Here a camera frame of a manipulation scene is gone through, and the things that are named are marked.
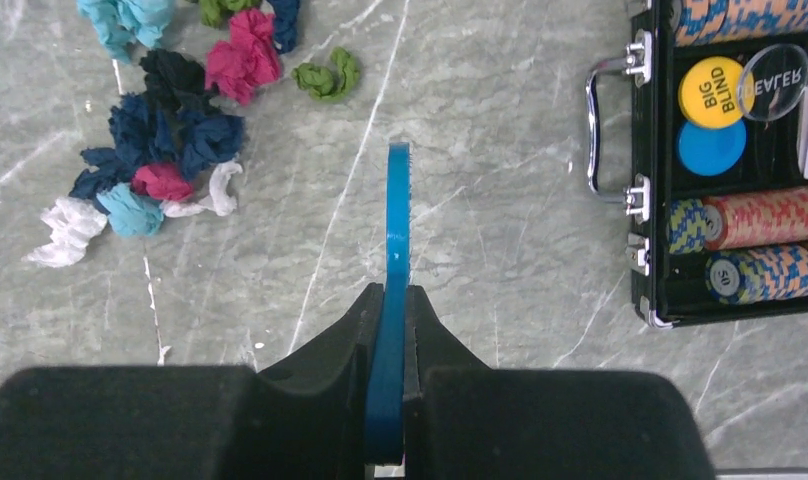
gray floor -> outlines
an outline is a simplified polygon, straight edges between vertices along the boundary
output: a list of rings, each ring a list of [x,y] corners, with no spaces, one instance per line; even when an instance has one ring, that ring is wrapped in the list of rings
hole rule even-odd
[[[630,305],[626,220],[587,194],[582,82],[629,38],[622,2],[306,1],[285,71],[342,45],[363,65],[344,104],[283,81],[248,119],[233,216],[109,230],[87,258],[43,270],[43,208],[109,146],[118,85],[74,2],[0,1],[0,382],[35,364],[282,358],[382,281],[387,144],[413,152],[414,282],[490,365],[628,368],[671,378],[717,466],[808,466],[808,316],[674,332]],[[218,38],[184,3],[170,48]],[[122,67],[126,91],[142,74]],[[602,85],[609,185],[629,173],[629,86]],[[156,318],[148,292],[150,266]]]

silver handle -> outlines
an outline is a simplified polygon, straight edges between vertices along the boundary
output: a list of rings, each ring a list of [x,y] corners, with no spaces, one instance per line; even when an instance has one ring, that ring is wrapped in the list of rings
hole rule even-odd
[[[589,164],[587,165],[587,184],[590,190],[605,203],[624,203],[623,193],[605,193],[598,188],[598,166],[601,152],[601,122],[598,113],[598,94],[595,91],[596,80],[603,73],[625,74],[626,70],[634,66],[633,58],[609,58],[596,64],[589,72],[586,82],[587,94],[587,121],[589,122]]]

blue strip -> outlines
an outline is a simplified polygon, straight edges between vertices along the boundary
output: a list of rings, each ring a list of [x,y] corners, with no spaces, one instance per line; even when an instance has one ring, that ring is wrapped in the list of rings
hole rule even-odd
[[[404,316],[410,279],[410,146],[389,146],[386,179],[386,290],[366,395],[363,438],[370,465],[397,465],[404,454]]]

poker chip case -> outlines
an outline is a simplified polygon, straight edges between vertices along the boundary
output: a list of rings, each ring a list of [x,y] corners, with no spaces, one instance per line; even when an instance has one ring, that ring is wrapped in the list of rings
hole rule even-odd
[[[719,252],[687,250],[689,253],[675,254],[672,252],[677,248],[688,245],[674,246],[669,238],[672,212],[681,209],[679,215],[688,214],[694,199],[808,187],[808,180],[795,161],[797,111],[801,104],[773,121],[744,118],[745,150],[739,162],[720,175],[693,174],[679,161],[675,148],[679,129],[685,122],[679,108],[679,84],[697,62],[712,56],[747,62],[758,52],[780,43],[808,50],[808,32],[746,39],[732,36],[719,43],[679,46],[676,33],[679,25],[683,25],[682,0],[640,0],[629,8],[632,34],[623,54],[596,63],[586,81],[587,181],[599,200],[621,204],[629,217],[625,256],[631,268],[631,297],[637,314],[654,328],[671,329],[808,312],[808,295],[784,296],[784,292],[793,288],[792,281],[784,285],[787,290],[770,301],[732,304],[714,297],[708,290],[707,272],[709,262]],[[596,86],[605,74],[630,80],[633,183],[621,191],[600,187],[598,182],[600,125],[602,115],[607,112],[599,111]],[[793,259],[791,262],[799,261],[806,267],[802,267],[801,279],[795,279],[795,288],[808,288],[805,285],[808,260],[796,256],[798,250],[791,248],[794,246],[769,246],[753,258],[786,255]],[[747,256],[738,251],[731,258],[752,265],[748,261],[753,258]],[[761,269],[760,275],[774,278],[771,269]]]

poker set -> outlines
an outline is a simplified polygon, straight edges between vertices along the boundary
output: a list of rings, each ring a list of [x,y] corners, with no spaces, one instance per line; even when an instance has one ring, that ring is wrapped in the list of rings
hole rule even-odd
[[[592,192],[631,218],[656,328],[808,312],[808,0],[641,0],[586,82]],[[597,80],[633,80],[632,180],[599,188]]]

